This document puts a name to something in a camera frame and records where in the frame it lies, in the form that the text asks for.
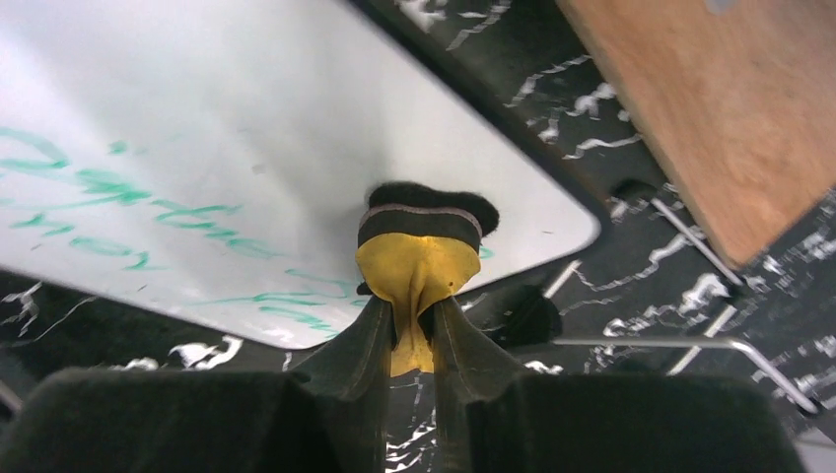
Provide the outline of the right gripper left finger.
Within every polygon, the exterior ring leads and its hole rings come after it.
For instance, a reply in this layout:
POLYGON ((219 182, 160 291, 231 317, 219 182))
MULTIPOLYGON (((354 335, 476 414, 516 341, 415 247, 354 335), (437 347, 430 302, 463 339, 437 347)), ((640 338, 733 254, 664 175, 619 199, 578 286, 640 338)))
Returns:
POLYGON ((382 472, 393 311, 368 300, 358 318, 293 368, 313 403, 304 459, 313 472, 382 472))

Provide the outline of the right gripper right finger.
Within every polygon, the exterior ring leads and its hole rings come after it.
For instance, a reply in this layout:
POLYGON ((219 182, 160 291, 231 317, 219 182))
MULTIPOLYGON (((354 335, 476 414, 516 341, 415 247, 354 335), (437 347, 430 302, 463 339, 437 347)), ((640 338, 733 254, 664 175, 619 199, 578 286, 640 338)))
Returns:
POLYGON ((498 433, 484 404, 528 372, 480 332, 455 299, 433 305, 436 422, 444 472, 485 472, 498 433))

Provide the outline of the yellow black whiteboard eraser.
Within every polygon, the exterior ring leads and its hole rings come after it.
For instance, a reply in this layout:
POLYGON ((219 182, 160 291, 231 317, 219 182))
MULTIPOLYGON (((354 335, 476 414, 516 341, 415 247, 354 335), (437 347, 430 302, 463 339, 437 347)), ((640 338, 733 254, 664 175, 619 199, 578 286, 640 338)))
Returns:
POLYGON ((497 229, 499 211, 479 194, 412 181, 379 185, 367 206, 357 235, 363 281, 356 291, 392 306, 391 375, 432 372, 432 335, 423 314, 480 272, 481 243, 497 229))

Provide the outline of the small whiteboard black frame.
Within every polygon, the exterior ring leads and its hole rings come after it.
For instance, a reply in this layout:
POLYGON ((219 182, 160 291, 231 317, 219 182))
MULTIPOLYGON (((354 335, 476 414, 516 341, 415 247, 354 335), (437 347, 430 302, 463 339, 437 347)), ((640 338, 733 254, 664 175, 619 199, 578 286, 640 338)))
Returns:
POLYGON ((499 212, 468 290, 590 246, 602 206, 410 20, 349 1, 5 1, 1 266, 273 346, 358 315, 378 185, 499 212))

